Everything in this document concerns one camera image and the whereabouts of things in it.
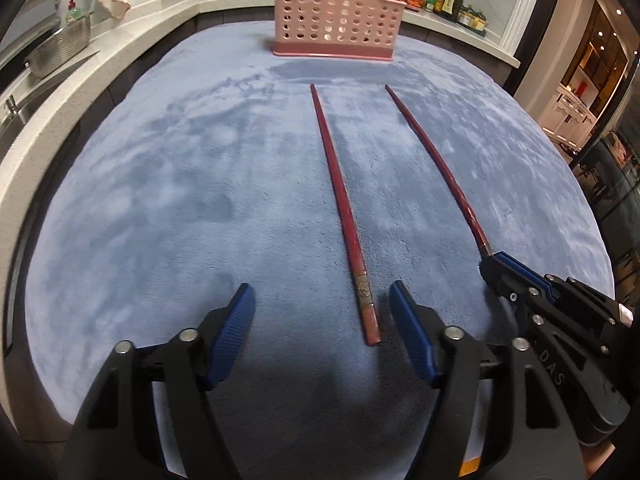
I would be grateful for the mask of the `pink perforated utensil basket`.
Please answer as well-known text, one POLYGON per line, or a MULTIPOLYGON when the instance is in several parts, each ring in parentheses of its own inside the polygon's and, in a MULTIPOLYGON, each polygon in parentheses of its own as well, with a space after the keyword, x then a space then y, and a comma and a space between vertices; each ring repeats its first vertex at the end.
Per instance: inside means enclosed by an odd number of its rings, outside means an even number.
POLYGON ((404 10, 398 0, 274 0, 272 52, 389 61, 404 10))

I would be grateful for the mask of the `green dish soap bottle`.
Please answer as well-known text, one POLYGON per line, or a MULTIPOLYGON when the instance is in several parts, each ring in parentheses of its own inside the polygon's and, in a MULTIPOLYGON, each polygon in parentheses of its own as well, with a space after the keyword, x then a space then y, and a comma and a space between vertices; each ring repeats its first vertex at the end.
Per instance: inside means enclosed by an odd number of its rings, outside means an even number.
POLYGON ((65 23, 70 24, 80 20, 84 16, 84 11, 77 5, 75 0, 70 0, 67 5, 65 23))

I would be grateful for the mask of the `dark red chopstick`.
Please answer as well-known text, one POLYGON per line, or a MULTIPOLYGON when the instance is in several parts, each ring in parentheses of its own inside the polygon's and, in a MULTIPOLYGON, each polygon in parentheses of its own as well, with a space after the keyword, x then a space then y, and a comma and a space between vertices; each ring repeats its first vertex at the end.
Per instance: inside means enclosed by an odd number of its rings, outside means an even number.
POLYGON ((386 84, 385 90, 390 95, 390 98, 395 103, 396 107, 400 111, 400 114, 403 118, 405 118, 406 122, 408 122, 409 127, 416 134, 421 144, 426 149, 427 153, 431 156, 431 159, 437 167, 440 175, 446 182, 446 185, 449 188, 449 192, 456 201, 460 211, 462 212, 462 216, 466 224, 472 232, 477 249, 480 252, 480 256, 482 258, 491 256, 494 252, 491 249, 488 237, 482 226, 480 225, 480 222, 478 221, 475 211, 471 206, 469 200, 466 198, 462 188, 460 188, 460 185, 458 185, 454 174, 448 167, 446 160, 439 153, 433 141, 427 135, 424 128, 420 125, 420 122, 416 120, 416 118, 408 109, 408 106, 401 101, 401 98, 397 95, 397 93, 392 88, 390 88, 388 84, 386 84))

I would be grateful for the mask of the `small jars tray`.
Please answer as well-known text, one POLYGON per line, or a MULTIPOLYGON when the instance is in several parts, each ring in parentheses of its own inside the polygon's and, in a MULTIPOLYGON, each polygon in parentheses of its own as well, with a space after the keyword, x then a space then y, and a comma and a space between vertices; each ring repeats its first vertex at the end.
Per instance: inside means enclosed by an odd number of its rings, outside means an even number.
POLYGON ((477 35, 486 36, 488 19, 481 10, 475 10, 472 6, 462 6, 459 10, 457 21, 477 35))

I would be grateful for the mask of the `steel sink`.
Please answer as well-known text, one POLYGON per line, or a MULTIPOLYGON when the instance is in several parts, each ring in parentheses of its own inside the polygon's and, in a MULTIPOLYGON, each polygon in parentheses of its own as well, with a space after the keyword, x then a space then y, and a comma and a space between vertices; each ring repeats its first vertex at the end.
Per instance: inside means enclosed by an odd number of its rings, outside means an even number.
POLYGON ((45 82, 20 102, 15 102, 13 96, 9 96, 6 105, 9 107, 8 116, 1 121, 0 130, 0 158, 4 159, 11 145, 23 131, 27 123, 35 115, 35 112, 43 102, 73 73, 85 65, 94 53, 81 55, 78 61, 70 64, 70 67, 60 70, 57 74, 51 75, 45 82))

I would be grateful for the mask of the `blue-grey fleece table mat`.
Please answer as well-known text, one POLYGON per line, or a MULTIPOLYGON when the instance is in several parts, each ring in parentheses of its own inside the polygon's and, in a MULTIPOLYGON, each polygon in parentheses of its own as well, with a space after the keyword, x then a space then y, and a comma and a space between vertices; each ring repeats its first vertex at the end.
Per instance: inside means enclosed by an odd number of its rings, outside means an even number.
POLYGON ((170 50, 126 94, 54 193, 25 290, 30 353, 72 422, 117 341, 159 344, 228 304, 256 314, 216 419, 247 479, 400 479, 434 392, 387 307, 402 281, 449 324, 516 332, 474 238, 388 84, 454 172, 491 245, 539 273, 614 292, 574 174, 481 70, 397 41, 392 62, 278 58, 270 23, 219 25, 170 50), (340 162, 378 314, 364 341, 310 85, 340 162))

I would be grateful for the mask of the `maroon chopstick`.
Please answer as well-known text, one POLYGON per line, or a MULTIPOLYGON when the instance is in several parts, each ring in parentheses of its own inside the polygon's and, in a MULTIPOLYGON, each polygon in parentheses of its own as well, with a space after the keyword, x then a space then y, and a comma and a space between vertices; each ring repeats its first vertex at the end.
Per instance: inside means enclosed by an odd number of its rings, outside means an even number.
POLYGON ((332 140, 326 114, 324 114, 319 92, 314 84, 310 85, 311 99, 314 103, 318 128, 326 163, 328 164, 330 180, 336 201, 338 218, 341 221, 349 271, 352 274, 355 294, 357 298, 360 323, 364 341, 368 346, 376 346, 382 340, 378 327, 378 314, 372 294, 366 262, 364 261, 360 238, 357 230, 352 207, 349 203, 347 188, 342 174, 340 162, 332 140))

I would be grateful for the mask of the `steel colander bowl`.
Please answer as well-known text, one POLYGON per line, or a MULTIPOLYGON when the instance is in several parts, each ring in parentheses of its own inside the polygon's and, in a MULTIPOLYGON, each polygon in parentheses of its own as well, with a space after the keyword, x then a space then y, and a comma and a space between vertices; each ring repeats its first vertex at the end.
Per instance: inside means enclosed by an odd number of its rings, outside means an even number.
POLYGON ((32 74, 43 79, 88 47, 91 15, 84 15, 57 30, 25 58, 25 66, 32 74))

